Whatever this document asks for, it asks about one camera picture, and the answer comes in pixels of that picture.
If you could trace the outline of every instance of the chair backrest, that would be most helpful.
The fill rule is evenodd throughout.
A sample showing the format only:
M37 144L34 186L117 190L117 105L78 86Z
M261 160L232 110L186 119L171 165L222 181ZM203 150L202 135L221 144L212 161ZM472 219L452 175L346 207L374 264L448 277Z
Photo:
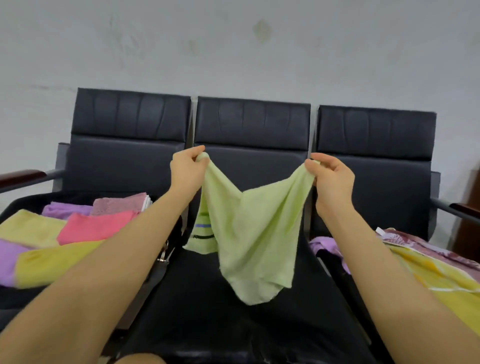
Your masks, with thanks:
M62 189L163 194L190 107L186 96L79 88Z
M310 104L199 97L195 145L245 191L287 178L308 155ZM195 218L198 199L189 213Z
M373 229L427 238L435 121L434 112L319 107L314 150L355 173L353 204ZM311 235L329 235L315 211Z

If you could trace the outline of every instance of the person's left arm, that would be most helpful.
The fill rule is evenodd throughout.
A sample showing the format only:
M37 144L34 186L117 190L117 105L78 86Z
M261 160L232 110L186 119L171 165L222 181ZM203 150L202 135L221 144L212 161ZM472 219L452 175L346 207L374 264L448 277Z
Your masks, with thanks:
M204 180L197 146L175 153L169 191L39 294L0 334L0 363L96 363Z

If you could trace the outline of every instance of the black chair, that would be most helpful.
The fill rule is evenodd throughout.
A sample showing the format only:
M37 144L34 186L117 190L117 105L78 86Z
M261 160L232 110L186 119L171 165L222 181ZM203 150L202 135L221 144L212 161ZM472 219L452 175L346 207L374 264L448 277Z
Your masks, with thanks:
M310 105L199 97L194 143L242 191L288 177L308 155ZM198 209L189 210L191 226ZM120 356L167 363L373 363L348 306L299 231L291 289L243 304L217 254L179 250Z
M480 222L438 199L440 174L431 172L435 120L433 112L319 107L314 150L338 157L355 173L353 204L373 229L395 228L428 240L437 208ZM315 236L331 234L313 207L311 237ZM322 250L317 256L372 340L372 351L391 361L340 259Z
M99 197L147 192L155 200L170 186L173 153L185 148L190 97L80 88L70 144L61 143L55 170L20 171L0 177L0 193L48 180L55 192L13 201L0 223L19 209L41 213L51 201L92 204ZM169 240L180 240L181 221ZM157 267L150 277L155 277ZM154 286L147 280L119 322L128 329ZM43 288L0 287L0 330Z

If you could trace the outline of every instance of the gray wall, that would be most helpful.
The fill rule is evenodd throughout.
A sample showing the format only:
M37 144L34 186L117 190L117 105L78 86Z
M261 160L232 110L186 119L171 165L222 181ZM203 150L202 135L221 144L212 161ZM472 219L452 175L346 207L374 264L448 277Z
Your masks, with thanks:
M0 173L53 168L76 87L100 87L433 110L441 197L461 200L480 159L479 14L479 0L0 0ZM434 242L453 227L440 213Z

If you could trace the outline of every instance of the person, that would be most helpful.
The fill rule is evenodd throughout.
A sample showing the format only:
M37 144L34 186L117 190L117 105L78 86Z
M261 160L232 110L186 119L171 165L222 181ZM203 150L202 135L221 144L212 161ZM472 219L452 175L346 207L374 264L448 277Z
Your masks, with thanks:
M200 189L209 159L195 158L204 149L175 153L168 192L15 317L0 334L0 363L97 362L175 222ZM332 156L313 153L312 158L321 163L305 161L315 175L316 210L335 238L394 361L478 361L479 337L417 283L355 211L352 171ZM152 354L134 354L118 363L164 361Z

